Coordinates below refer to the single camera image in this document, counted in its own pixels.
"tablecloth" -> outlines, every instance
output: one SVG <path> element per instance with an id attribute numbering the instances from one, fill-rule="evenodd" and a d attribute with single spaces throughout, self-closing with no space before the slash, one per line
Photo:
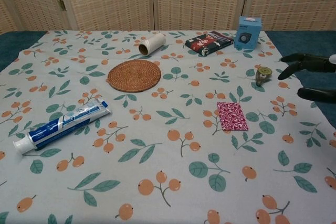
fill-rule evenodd
<path id="1" fill-rule="evenodd" d="M 206 31 L 49 31 L 0 74 L 0 223 L 331 223 L 336 132 L 300 99 L 264 32 L 255 50 L 201 57 L 183 45 Z M 221 31 L 235 36 L 235 31 Z M 107 74 L 146 59 L 162 72 L 141 93 Z M 273 70 L 258 87 L 260 66 Z M 18 154 L 29 130 L 102 96 L 112 114 L 42 150 Z M 223 131 L 217 102 L 240 103 L 248 131 Z"/>

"smart speaker box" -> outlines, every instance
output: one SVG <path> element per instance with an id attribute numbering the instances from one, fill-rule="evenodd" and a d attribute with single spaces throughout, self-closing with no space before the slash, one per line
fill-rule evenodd
<path id="1" fill-rule="evenodd" d="M 261 31 L 261 18 L 250 18 L 240 16 L 239 27 L 234 42 L 234 47 L 255 49 Z"/>

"floral book cover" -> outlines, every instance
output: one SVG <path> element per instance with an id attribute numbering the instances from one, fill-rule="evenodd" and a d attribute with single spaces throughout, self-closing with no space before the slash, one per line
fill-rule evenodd
<path id="1" fill-rule="evenodd" d="M 233 44 L 232 38 L 224 36 L 216 31 L 199 35 L 185 42 L 187 47 L 203 56 L 207 56 L 208 54 L 211 54 L 231 44 Z"/>

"woven rattan coaster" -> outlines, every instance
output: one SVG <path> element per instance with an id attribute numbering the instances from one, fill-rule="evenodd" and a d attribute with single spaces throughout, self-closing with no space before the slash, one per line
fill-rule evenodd
<path id="1" fill-rule="evenodd" d="M 124 92 L 141 92 L 155 86 L 161 78 L 157 65 L 147 60 L 130 60 L 115 66 L 107 82 Z"/>

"blue and white toothpaste tube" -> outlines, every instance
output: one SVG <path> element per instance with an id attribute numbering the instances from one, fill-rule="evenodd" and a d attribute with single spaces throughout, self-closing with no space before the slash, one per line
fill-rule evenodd
<path id="1" fill-rule="evenodd" d="M 14 146 L 21 154 L 41 148 L 103 115 L 109 114 L 107 106 L 104 100 L 96 98 L 37 130 L 28 132 L 23 139 L 13 142 Z"/>

